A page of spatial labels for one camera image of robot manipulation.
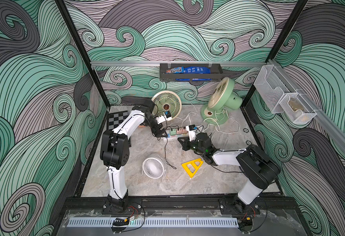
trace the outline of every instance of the robotic arm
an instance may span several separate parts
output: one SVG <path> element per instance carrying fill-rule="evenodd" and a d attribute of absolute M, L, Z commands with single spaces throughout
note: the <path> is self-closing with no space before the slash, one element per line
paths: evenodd
<path fill-rule="evenodd" d="M 161 129 L 162 122 L 171 120 L 171 114 L 166 111 L 163 116 L 154 118 L 151 115 L 154 106 L 151 100 L 143 105 L 134 106 L 129 116 L 118 127 L 103 133 L 100 159 L 107 166 L 109 175 L 111 186 L 109 201 L 118 211 L 126 210 L 128 205 L 124 166 L 129 158 L 130 136 L 139 125 L 145 125 L 150 127 L 153 136 L 167 137 L 165 129 Z"/>
<path fill-rule="evenodd" d="M 254 144 L 236 151 L 220 151 L 213 147 L 206 133 L 197 134 L 194 140 L 189 137 L 180 137 L 178 141 L 184 151 L 193 150 L 209 165 L 237 165 L 242 168 L 249 180 L 238 193 L 238 199 L 235 200 L 240 213 L 243 213 L 245 205 L 254 201 L 280 173 L 277 164 Z"/>

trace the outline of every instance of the metal bracket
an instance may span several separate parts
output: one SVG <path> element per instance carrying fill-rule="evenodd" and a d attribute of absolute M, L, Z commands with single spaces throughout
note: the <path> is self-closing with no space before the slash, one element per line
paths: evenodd
<path fill-rule="evenodd" d="M 243 212 L 239 212 L 236 209 L 236 201 L 234 202 L 230 202 L 227 201 L 226 198 L 221 198 L 219 199 L 219 204 L 220 204 L 220 210 L 221 210 L 221 214 L 223 215 L 242 215 L 242 214 L 246 214 L 246 215 L 260 215 L 260 210 L 259 207 L 255 207 L 257 206 L 255 204 L 255 201 L 253 201 L 252 203 L 250 203 L 250 205 L 244 205 L 244 210 Z"/>
<path fill-rule="evenodd" d="M 129 210 L 128 206 L 133 206 L 137 209 L 138 214 L 141 213 L 142 199 L 132 199 L 131 202 L 128 201 L 128 192 L 125 194 L 123 199 L 115 199 L 110 195 L 107 196 L 103 204 L 103 214 L 104 215 L 131 215 L 132 210 Z"/>

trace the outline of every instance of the green plug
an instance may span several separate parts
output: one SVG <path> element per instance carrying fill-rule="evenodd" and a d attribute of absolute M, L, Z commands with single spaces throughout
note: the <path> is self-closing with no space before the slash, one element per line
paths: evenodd
<path fill-rule="evenodd" d="M 170 135 L 172 136 L 172 135 L 176 135 L 176 129 L 172 129 L 171 131 L 170 131 Z"/>

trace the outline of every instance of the electric fan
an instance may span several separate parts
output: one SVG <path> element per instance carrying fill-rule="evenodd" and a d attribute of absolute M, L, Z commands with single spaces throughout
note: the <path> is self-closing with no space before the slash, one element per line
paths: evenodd
<path fill-rule="evenodd" d="M 218 83 L 208 102 L 208 106 L 203 106 L 201 109 L 201 116 L 206 122 L 213 125 L 217 122 L 221 125 L 228 120 L 227 111 L 225 109 L 236 110 L 241 106 L 242 98 L 232 93 L 233 88 L 234 81 L 229 77 L 223 78 L 221 82 Z"/>
<path fill-rule="evenodd" d="M 142 171 L 148 177 L 158 179 L 166 175 L 166 161 L 160 154 L 153 153 L 142 163 Z"/>
<path fill-rule="evenodd" d="M 182 101 L 175 92 L 168 90 L 161 91 L 151 98 L 156 106 L 153 110 L 153 115 L 161 116 L 165 111 L 170 111 L 171 119 L 177 117 L 182 109 Z"/>

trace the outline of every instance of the white cable tray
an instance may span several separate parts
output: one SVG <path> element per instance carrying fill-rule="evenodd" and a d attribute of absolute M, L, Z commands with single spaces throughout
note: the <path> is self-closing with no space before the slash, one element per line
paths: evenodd
<path fill-rule="evenodd" d="M 72 217 L 67 227 L 112 227 L 114 219 L 115 217 Z M 139 227 L 142 222 L 141 217 L 130 222 L 127 227 Z M 148 217 L 142 227 L 238 228 L 238 221 L 231 217 Z"/>

